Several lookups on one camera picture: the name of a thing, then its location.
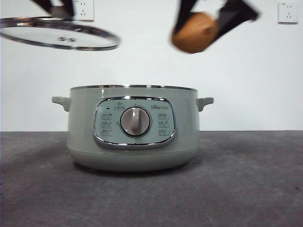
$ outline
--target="chrome trim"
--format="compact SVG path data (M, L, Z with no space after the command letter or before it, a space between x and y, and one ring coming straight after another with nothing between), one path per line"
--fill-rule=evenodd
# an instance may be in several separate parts
M166 89L180 89L180 90L188 90L188 91L196 91L197 89L190 88L190 87L175 87L175 86L165 86L165 85L90 85L90 86L79 86L79 87L72 87L72 90L78 89L87 89L87 88L108 88L108 87L124 87L124 88L166 88Z
M14 40L20 43L31 44L36 46L46 46L57 49L66 49L66 50L78 50L78 51L108 51L116 49L120 44L120 39L108 31L101 30L99 28L84 26L74 23L73 21L66 19L59 19L54 17L11 17L3 18L0 20L0 27L45 27L45 28L55 28L62 30L69 30L74 32L87 33L91 35L100 36L102 38L110 39L115 42L115 45L112 46L103 46L103 47L83 47L83 46L64 46L57 44L46 44L37 41L31 41L27 39L17 38L11 35L6 35L0 32L2 37L5 37L10 40Z
M144 144L126 144L126 143L123 143L122 144L122 143L112 143L112 142L108 142L106 140L101 139L97 135L96 129L95 129L98 107L102 102L112 101L112 100L121 100L121 99L143 99L143 100L152 99L152 100L167 102L170 105L171 109L172 109L173 118L174 118L173 133L169 136L168 139L160 141L160 142L156 142L156 143L144 143ZM172 142L172 140L175 138L176 132L177 132L177 122L176 122L175 108L174 108L174 105L169 100L167 100L165 98L142 97L142 96L124 96L124 97L104 98L100 102L98 102L98 104L95 108L94 122L93 122L93 137L99 145L101 145L103 147L106 147L106 148L121 149L121 150L140 150L140 149L161 148L161 147L164 147L164 146L166 146L166 145L168 145L169 143Z

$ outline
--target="brand logo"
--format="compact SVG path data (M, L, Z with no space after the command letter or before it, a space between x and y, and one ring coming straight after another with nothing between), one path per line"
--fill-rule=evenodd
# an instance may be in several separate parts
M163 109L168 109L167 106L157 106L157 105L152 105L151 108L152 108L152 109L162 109L162 110L163 110Z

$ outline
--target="cooker base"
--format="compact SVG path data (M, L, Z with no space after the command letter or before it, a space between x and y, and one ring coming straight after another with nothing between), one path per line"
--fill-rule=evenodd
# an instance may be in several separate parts
M69 149L79 164L113 172L145 172L180 166L192 159L198 150L199 147L152 155L102 155Z

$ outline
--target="lid rim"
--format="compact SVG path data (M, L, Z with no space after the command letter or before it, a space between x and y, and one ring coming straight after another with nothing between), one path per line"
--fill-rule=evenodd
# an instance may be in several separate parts
M196 91L195 88L190 87L176 87L176 86L164 86L164 85L90 85L90 86L79 86L79 87L72 87L72 90L79 90L79 89L90 89L90 88L164 88L164 89L179 89L179 90L188 90L188 91Z
M112 40L114 44L108 46L68 46L68 45L59 45L59 44L50 44L43 43L33 40L27 40L23 38L18 38L13 35L8 35L0 32L2 37L7 39L17 41L20 43L31 44L36 46L44 46L44 47L52 47L56 49L65 49L65 50L78 50L78 51L108 51L116 49L120 44L120 39L116 35L91 26L85 26L73 23L73 21L69 21L66 19L59 19L54 17L9 17L2 18L0 20L0 27L9 28L9 27L40 27L40 28L52 28L52 29L61 29L61 30L69 30L73 32L86 33L89 35L99 36L105 39Z

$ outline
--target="tabletop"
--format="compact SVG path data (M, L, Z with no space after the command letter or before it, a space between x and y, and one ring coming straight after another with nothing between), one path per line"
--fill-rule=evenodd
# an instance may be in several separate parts
M75 163L66 132L1 133L3 227L303 226L303 131L203 131L186 165Z

